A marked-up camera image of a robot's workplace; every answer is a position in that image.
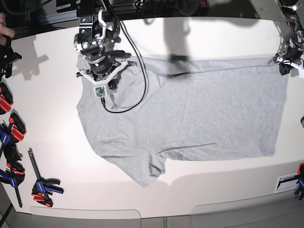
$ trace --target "finger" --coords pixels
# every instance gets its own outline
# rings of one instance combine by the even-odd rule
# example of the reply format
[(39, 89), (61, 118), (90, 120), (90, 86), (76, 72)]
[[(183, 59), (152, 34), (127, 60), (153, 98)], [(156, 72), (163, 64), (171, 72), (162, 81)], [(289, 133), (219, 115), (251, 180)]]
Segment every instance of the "finger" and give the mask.
[(5, 15), (0, 13), (0, 24), (5, 25)]
[(6, 44), (6, 38), (0, 35), (0, 45), (5, 46), (5, 44)]
[(13, 38), (15, 31), (0, 24), (0, 34)]

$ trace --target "black cable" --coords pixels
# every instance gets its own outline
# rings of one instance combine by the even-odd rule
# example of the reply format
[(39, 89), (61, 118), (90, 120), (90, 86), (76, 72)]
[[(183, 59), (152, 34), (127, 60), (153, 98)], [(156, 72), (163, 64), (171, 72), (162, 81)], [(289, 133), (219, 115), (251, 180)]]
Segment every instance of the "black cable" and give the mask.
[(129, 36), (129, 33), (128, 33), (127, 28), (125, 27), (124, 23), (121, 22), (121, 21), (119, 20), (117, 14), (114, 12), (114, 10), (113, 10), (113, 8), (112, 8), (110, 2), (109, 2), (108, 0), (104, 0), (104, 3), (105, 3), (105, 5), (108, 5), (108, 6), (109, 6), (109, 8), (110, 8), (109, 13), (110, 13), (110, 14), (113, 14), (113, 16), (117, 19), (117, 21), (118, 21), (118, 23), (119, 23), (119, 25), (120, 25), (120, 27), (121, 27), (121, 29), (122, 29), (124, 35), (127, 37), (129, 43), (131, 44), (133, 50), (135, 51), (136, 56), (137, 56), (138, 61), (139, 61), (139, 64), (140, 64), (141, 69), (142, 69), (142, 75), (143, 75), (143, 79), (144, 79), (144, 91), (143, 91), (143, 95), (142, 95), (140, 101), (139, 101), (137, 104), (135, 104), (133, 107), (131, 107), (131, 108), (127, 109), (127, 110), (121, 111), (121, 112), (112, 112), (112, 111), (110, 111), (110, 110), (108, 110), (108, 109), (106, 108), (106, 106), (105, 106), (105, 99), (104, 99), (104, 98), (101, 98), (101, 103), (103, 104), (103, 107), (104, 107), (104, 109), (105, 109), (106, 111), (108, 111), (108, 112), (110, 112), (110, 113), (126, 113), (126, 112), (128, 112), (128, 111), (134, 109), (135, 107), (137, 107), (137, 106), (143, 101), (143, 99), (144, 99), (144, 97), (145, 97), (145, 95), (146, 95), (146, 90), (147, 90), (147, 79), (146, 79), (146, 75), (145, 75), (146, 71), (144, 70), (144, 67), (143, 67), (143, 64), (142, 64), (142, 62), (144, 63), (143, 57), (142, 57), (142, 55), (140, 54), (140, 52), (139, 52), (138, 48), (136, 47), (136, 45), (134, 44), (133, 40), (132, 40), (131, 37)]
[(52, 0), (47, 0), (46, 2), (38, 5), (38, 6), (34, 6), (32, 7), (31, 9), (28, 9), (28, 10), (23, 10), (23, 11), (12, 11), (8, 8), (7, 4), (6, 4), (6, 0), (1, 0), (2, 2), (2, 5), (4, 7), (4, 9), (9, 13), (9, 14), (12, 14), (12, 15), (23, 15), (23, 14), (26, 14), (26, 13), (31, 13), (31, 12), (34, 12), (38, 9), (40, 9), (41, 7), (43, 7), (44, 5), (48, 4), (49, 2), (51, 2)]

